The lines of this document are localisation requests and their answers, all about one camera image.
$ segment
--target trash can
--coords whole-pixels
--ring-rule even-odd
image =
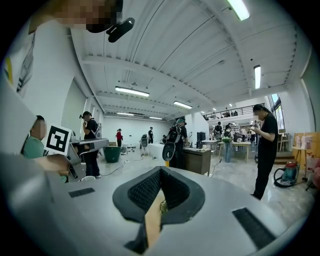
[[[106,146],[103,148],[104,158],[107,163],[116,163],[119,161],[120,149],[121,147],[119,146]]]

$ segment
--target gray floor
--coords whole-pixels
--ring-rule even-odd
[[[210,177],[212,177],[214,170],[214,178],[228,181],[247,191],[249,194],[254,192],[258,170],[257,164],[253,159],[249,159],[249,162],[246,163],[241,158],[233,157],[230,163],[225,163],[222,160],[214,169],[214,165],[218,162],[218,156],[212,156]],[[163,166],[164,161],[162,159],[152,159],[151,156],[141,158],[140,152],[136,151],[120,156],[119,161],[116,163],[106,163],[103,157],[100,157],[98,164],[100,173],[104,176],[102,179],[107,179],[108,177],[106,175],[109,174],[118,176],[127,172],[134,172],[138,168]],[[279,167],[283,166],[275,165],[273,167],[261,202],[273,209],[289,227],[300,218],[308,215],[314,203],[314,197],[312,195],[314,191],[312,189],[305,191],[305,183],[297,184],[291,188],[274,186],[273,173]]]

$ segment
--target ceiling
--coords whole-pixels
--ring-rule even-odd
[[[296,27],[271,0],[243,0],[250,13],[243,21],[227,0],[123,2],[123,18],[135,25],[116,43],[104,32],[72,32],[82,71],[106,114],[170,119],[189,113],[174,101],[199,112],[250,99],[256,65],[261,89],[286,85]],[[116,86],[150,95],[119,94]]]

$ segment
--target ceiling light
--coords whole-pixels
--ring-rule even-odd
[[[255,88],[259,89],[261,85],[261,67],[255,66],[254,69],[254,79],[255,79]]]
[[[140,95],[140,96],[145,96],[145,97],[148,97],[150,95],[150,93],[147,93],[144,91],[133,90],[133,89],[123,88],[123,87],[119,87],[119,86],[116,86],[115,90],[118,92],[123,92],[123,93],[127,93],[127,94],[135,94],[135,95]]]
[[[178,102],[178,101],[175,101],[173,104],[176,104],[176,105],[178,105],[178,106],[184,107],[184,108],[186,108],[186,109],[188,109],[188,110],[192,109],[192,106],[183,104],[183,103]]]
[[[120,112],[117,112],[118,115],[126,115],[126,116],[134,116],[134,114],[129,114],[129,113],[120,113]]]
[[[236,15],[239,17],[241,21],[248,19],[250,17],[248,9],[242,0],[227,0],[227,1],[232,6]]]

